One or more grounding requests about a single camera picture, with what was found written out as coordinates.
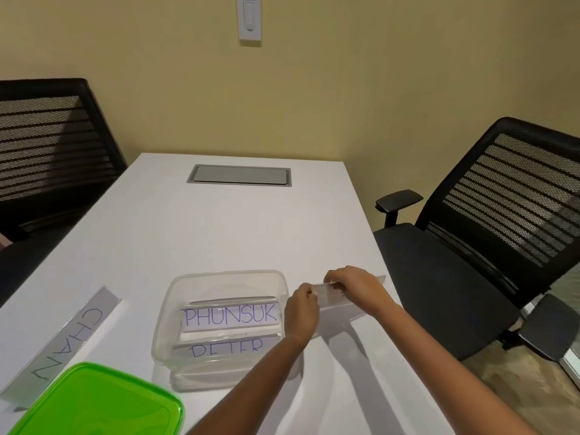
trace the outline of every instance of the name card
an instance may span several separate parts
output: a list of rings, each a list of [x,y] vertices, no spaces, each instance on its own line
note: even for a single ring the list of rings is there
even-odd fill
[[[200,359],[233,354],[265,353],[281,339],[279,334],[243,337],[242,339],[214,340],[174,346],[172,355],[180,359]]]
[[[246,328],[280,323],[280,307],[277,301],[240,303],[206,307],[184,307],[182,331],[209,329]]]
[[[120,299],[103,285],[48,344],[0,393],[11,403],[29,407],[61,372],[79,348],[117,306]]]

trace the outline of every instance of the person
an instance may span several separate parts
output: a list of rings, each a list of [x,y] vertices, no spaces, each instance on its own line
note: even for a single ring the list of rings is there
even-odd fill
[[[344,295],[381,324],[457,435],[537,435],[396,304],[373,275],[347,266],[330,270],[324,282],[340,283]],[[285,337],[187,435],[255,434],[312,338],[319,310],[311,285],[300,285],[284,310]]]

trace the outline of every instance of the hand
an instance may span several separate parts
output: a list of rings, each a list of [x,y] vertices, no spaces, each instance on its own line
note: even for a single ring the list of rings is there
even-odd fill
[[[318,299],[312,292],[312,285],[304,283],[286,302],[284,309],[284,331],[286,337],[295,339],[306,347],[318,325],[320,307]]]
[[[395,305],[395,301],[378,279],[358,267],[346,266],[329,270],[324,282],[339,282],[346,298],[375,318],[384,309]]]

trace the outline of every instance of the wall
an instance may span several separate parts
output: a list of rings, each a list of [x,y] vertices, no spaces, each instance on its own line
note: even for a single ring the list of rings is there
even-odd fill
[[[87,78],[142,151],[344,160],[428,196],[503,115],[580,136],[580,0],[0,0],[0,78]],[[407,209],[414,220],[421,207]]]

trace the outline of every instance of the tabletop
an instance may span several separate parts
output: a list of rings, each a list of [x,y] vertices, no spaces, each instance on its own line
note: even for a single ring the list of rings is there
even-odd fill
[[[291,187],[187,183],[196,164],[289,167]],[[144,153],[0,308],[0,388],[101,287],[122,298],[82,360],[169,386],[151,358],[161,303],[180,275],[280,270],[292,293],[345,265],[387,274],[342,162]],[[398,301],[387,276],[385,287]],[[185,433],[227,390],[177,393]],[[23,415],[0,402],[0,433]],[[453,434],[369,316],[314,338],[260,433]]]

